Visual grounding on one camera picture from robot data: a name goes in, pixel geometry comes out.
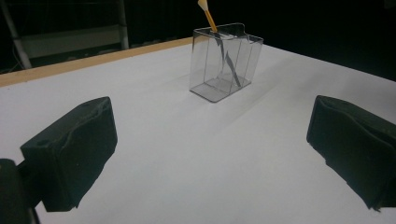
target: orange stick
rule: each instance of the orange stick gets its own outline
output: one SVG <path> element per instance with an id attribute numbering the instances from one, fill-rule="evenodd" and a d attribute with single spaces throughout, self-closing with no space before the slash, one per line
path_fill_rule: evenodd
<path id="1" fill-rule="evenodd" d="M 205 11 L 205 15 L 206 15 L 207 21 L 209 21 L 210 27 L 212 27 L 213 32 L 217 33 L 218 32 L 218 28 L 216 27 L 216 24 L 213 21 L 213 18 L 210 15 L 209 10 Z"/>

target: table edge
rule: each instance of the table edge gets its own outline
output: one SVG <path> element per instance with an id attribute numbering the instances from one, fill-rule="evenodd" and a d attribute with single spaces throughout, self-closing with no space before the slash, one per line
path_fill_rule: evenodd
<path id="1" fill-rule="evenodd" d="M 13 73 L 0 75 L 0 87 L 17 83 L 27 82 L 43 77 L 51 77 L 61 73 L 78 70 L 85 67 L 95 66 L 101 63 L 110 63 L 116 60 L 133 57 L 136 55 L 151 53 L 162 49 L 170 49 L 192 43 L 192 37 L 171 40 L 145 47 L 126 49 L 108 54 L 93 56 L 65 63 L 56 63 L 37 68 L 21 70 Z"/>

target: transparent acrylic box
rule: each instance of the transparent acrylic box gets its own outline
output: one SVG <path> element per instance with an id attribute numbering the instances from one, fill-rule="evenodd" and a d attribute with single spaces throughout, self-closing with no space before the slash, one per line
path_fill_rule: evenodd
<path id="1" fill-rule="evenodd" d="M 193 31 L 190 91 L 215 103 L 245 88 L 253 79 L 262 38 L 245 34 L 243 23 Z"/>

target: white table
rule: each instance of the white table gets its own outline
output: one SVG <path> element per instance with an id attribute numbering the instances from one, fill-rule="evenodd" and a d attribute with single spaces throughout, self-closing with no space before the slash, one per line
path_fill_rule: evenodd
<path id="1" fill-rule="evenodd" d="M 191 45 L 0 88 L 0 158 L 75 106 L 109 96 L 119 142 L 104 171 L 50 223 L 396 223 L 369 210 L 306 142 L 317 95 L 396 123 L 396 83 L 263 46 L 253 82 L 211 104 L 189 92 Z"/>

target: black padded object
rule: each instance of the black padded object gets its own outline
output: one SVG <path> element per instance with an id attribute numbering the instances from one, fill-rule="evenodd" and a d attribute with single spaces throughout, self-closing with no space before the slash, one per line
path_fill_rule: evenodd
<path id="1" fill-rule="evenodd" d="M 48 212 L 77 207 L 114 153 L 117 133 L 110 98 L 77 106 L 21 147 L 23 169 L 38 172 Z"/>
<path id="2" fill-rule="evenodd" d="M 0 223 L 33 223 L 25 196 L 14 161 L 0 159 Z"/>
<path id="3" fill-rule="evenodd" d="M 306 140 L 368 208 L 396 206 L 394 124 L 349 102 L 318 96 Z"/>

